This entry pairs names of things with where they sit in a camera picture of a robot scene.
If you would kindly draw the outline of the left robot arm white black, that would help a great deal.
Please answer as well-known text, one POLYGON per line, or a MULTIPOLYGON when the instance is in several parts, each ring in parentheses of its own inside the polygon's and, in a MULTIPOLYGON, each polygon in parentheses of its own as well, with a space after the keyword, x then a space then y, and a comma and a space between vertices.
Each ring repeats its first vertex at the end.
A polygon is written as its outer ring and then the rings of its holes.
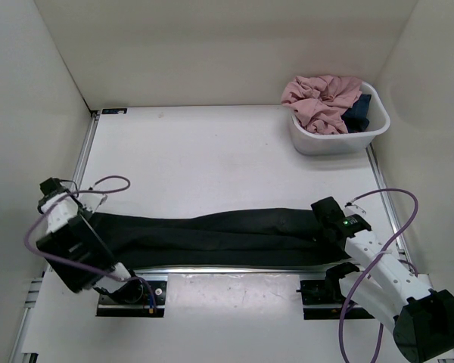
POLYGON ((36 247, 65 285, 74 293, 92 288, 117 292, 128 303, 141 299, 143 283, 116 261, 90 222, 107 195, 92 189, 79 195, 59 178, 46 179, 40 190, 38 208, 46 214, 47 228, 36 247))

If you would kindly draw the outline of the black trousers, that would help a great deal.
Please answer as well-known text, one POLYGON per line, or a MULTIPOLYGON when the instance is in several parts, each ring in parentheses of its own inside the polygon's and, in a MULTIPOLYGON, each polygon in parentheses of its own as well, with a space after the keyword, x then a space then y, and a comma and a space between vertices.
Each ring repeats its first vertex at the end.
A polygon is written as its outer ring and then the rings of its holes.
POLYGON ((127 268, 290 268, 347 259, 322 241, 314 213, 304 209, 249 209, 192 219, 150 219, 95 213, 89 220, 127 268))

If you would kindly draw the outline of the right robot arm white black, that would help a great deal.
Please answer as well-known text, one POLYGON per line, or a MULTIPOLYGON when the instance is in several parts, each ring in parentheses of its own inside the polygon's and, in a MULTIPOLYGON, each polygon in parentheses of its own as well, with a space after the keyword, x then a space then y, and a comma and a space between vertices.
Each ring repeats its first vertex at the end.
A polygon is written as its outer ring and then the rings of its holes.
POLYGON ((379 241, 354 202, 340 207, 333 197, 312 204, 322 239, 352 260, 330 268, 325 295, 361 306, 391 334, 409 362, 426 362, 454 349, 454 296, 434 290, 408 270, 379 241))

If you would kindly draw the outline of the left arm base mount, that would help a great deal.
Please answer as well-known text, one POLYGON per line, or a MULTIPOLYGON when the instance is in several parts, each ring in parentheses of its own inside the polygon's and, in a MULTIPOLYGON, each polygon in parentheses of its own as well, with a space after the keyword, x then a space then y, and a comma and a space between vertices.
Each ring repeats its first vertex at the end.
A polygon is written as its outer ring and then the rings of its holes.
POLYGON ((147 282, 150 290, 140 281, 128 283, 113 293, 96 289, 99 293, 96 315, 109 318, 162 318, 166 307, 167 277, 153 277, 147 282))

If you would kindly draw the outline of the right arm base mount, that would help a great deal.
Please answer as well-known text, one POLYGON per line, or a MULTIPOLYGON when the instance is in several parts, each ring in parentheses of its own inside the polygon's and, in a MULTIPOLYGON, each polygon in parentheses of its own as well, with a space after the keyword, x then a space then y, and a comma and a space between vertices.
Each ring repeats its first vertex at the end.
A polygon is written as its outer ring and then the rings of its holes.
POLYGON ((303 304, 303 319, 309 320, 338 320, 344 297, 330 294, 324 280, 301 280, 297 289, 303 304))

